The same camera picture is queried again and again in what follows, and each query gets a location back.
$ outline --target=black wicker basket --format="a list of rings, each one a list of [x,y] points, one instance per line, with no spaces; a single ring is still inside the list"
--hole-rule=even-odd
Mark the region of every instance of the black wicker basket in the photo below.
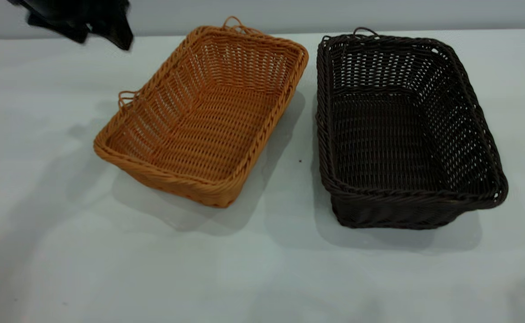
[[[453,49],[356,31],[318,46],[320,174],[338,222],[433,229],[500,205],[508,181]]]

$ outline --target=basket handle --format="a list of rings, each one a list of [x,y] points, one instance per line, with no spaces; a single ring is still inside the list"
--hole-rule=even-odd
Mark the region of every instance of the basket handle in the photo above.
[[[228,26],[228,21],[231,20],[231,19],[234,19],[238,22],[238,25],[234,25],[234,26]],[[223,30],[233,30],[233,31],[236,31],[236,32],[242,32],[244,31],[245,34],[252,34],[252,33],[259,33],[259,34],[262,34],[262,31],[259,31],[258,29],[254,29],[254,28],[250,28],[250,27],[246,27],[242,24],[242,22],[236,18],[235,16],[229,16],[226,20],[225,20],[225,23],[223,24],[222,26],[222,29]]]
[[[363,30],[363,31],[369,31],[371,32],[373,35],[375,35],[376,37],[379,37],[380,35],[377,34],[377,32],[373,31],[372,29],[369,29],[368,27],[358,27],[356,29],[354,29],[354,33],[352,33],[352,35],[356,35],[356,36],[364,36],[364,35],[361,35],[361,34],[356,34],[357,31],[360,31],[360,30]]]
[[[125,107],[129,102],[125,102],[125,100],[134,100],[135,96],[137,95],[137,92],[133,91],[121,91],[119,92],[119,111],[125,112]]]

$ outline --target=basket bottom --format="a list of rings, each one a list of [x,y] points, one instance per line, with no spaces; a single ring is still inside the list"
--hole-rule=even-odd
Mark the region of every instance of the basket bottom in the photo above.
[[[338,222],[352,229],[387,227],[394,229],[428,230],[443,227],[465,210],[445,206],[398,206],[347,203],[332,198],[332,211]]]
[[[336,176],[356,188],[443,189],[443,171],[417,100],[408,92],[334,98]]]

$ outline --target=rectangular basket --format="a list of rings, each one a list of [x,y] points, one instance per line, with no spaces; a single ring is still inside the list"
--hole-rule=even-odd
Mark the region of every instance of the rectangular basket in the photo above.
[[[500,205],[508,181],[453,49],[358,29],[318,46],[320,174],[338,222],[433,229]]]
[[[119,94],[97,155],[150,188],[215,207],[235,201],[308,52],[227,22],[196,28],[141,90]]]

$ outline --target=basket rim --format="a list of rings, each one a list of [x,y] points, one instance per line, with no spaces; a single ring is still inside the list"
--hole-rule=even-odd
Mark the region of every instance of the basket rim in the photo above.
[[[247,153],[242,157],[239,163],[236,164],[235,170],[229,174],[227,177],[222,178],[220,180],[207,180],[204,178],[200,178],[198,176],[192,176],[189,174],[180,174],[177,172],[172,172],[168,169],[159,168],[154,166],[153,164],[150,164],[146,161],[143,161],[139,158],[136,158],[134,156],[130,156],[124,153],[119,153],[118,151],[115,151],[111,147],[107,145],[107,141],[115,135],[116,131],[119,129],[119,127],[124,124],[124,122],[133,116],[133,111],[135,109],[132,109],[131,107],[137,104],[139,101],[140,96],[145,96],[149,93],[152,93],[153,88],[156,86],[156,83],[159,82],[162,78],[169,77],[169,72],[177,68],[178,62],[185,57],[184,48],[189,47],[191,45],[194,45],[197,42],[200,42],[204,39],[207,35],[226,35],[226,36],[232,36],[232,37],[238,37],[240,39],[248,40],[248,41],[259,41],[261,43],[273,43],[274,45],[283,46],[288,49],[292,49],[294,51],[298,52],[298,57],[293,64],[293,70],[291,75],[289,76],[288,81],[285,84],[285,87],[283,89],[283,94],[285,93],[285,98],[287,100],[285,102],[282,102],[282,100],[278,100],[275,106],[268,112],[268,115],[266,116],[265,122],[263,122],[263,126],[260,127],[258,132],[254,137],[252,137],[252,143],[248,147]],[[115,164],[119,168],[123,168],[121,166],[129,167],[129,166],[138,166],[138,167],[144,167],[149,172],[151,172],[153,175],[160,175],[162,180],[168,180],[171,183],[185,183],[185,184],[201,184],[206,186],[221,186],[222,184],[228,184],[231,182],[236,182],[238,179],[240,179],[240,175],[243,173],[248,173],[250,170],[254,167],[254,164],[256,163],[256,160],[258,159],[258,155],[262,152],[262,148],[258,148],[258,146],[261,144],[262,141],[265,139],[267,140],[270,136],[270,133],[272,132],[273,128],[270,129],[268,125],[271,125],[270,121],[272,118],[277,118],[282,116],[282,113],[285,112],[287,107],[289,106],[290,100],[292,96],[294,95],[295,88],[304,72],[304,69],[308,63],[308,51],[307,49],[290,39],[283,39],[280,37],[274,37],[272,35],[267,35],[264,33],[241,33],[239,31],[229,29],[227,27],[218,27],[218,26],[199,26],[191,33],[187,34],[185,39],[178,45],[178,47],[172,51],[168,59],[164,61],[164,63],[161,64],[160,68],[154,73],[154,75],[141,87],[141,89],[132,92],[133,98],[130,102],[125,102],[124,98],[121,98],[121,94],[119,94],[119,111],[111,118],[111,120],[103,127],[103,129],[99,132],[99,134],[96,136],[94,141],[94,149],[96,153],[104,160]]]
[[[323,64],[329,60],[330,51],[328,46],[337,43],[346,42],[360,42],[360,43],[399,43],[404,46],[412,45],[432,45],[438,47],[441,51],[447,55],[451,62],[452,67],[459,82],[461,84],[461,90],[464,98],[469,101],[469,104],[475,108],[472,110],[473,122],[483,131],[479,132],[479,140],[483,143],[486,149],[487,161],[494,171],[496,186],[489,192],[482,194],[472,194],[467,192],[453,192],[451,190],[402,190],[402,189],[382,189],[382,188],[357,188],[346,182],[340,180],[336,176],[334,171],[334,153],[332,150],[332,137],[330,136],[331,131],[331,112],[330,107],[330,89],[325,86],[329,75],[328,64]],[[459,61],[457,54],[449,45],[431,38],[411,38],[411,37],[396,37],[391,35],[353,35],[344,34],[334,37],[324,36],[320,44],[318,45],[318,59],[317,59],[317,70],[318,70],[318,108],[316,112],[317,132],[318,132],[318,144],[319,147],[324,147],[327,153],[320,153],[320,174],[322,177],[322,184],[324,187],[336,198],[343,200],[360,200],[370,202],[395,202],[395,203],[436,203],[436,204],[451,204],[451,205],[465,205],[471,209],[488,209],[496,207],[503,203],[508,195],[508,180],[503,173],[502,165],[500,163],[499,153],[494,142],[494,138],[488,129],[483,110],[481,109],[477,96],[473,91],[473,88],[469,82],[467,72],[463,64]],[[323,96],[328,98],[320,98],[320,88],[326,88],[322,91]]]

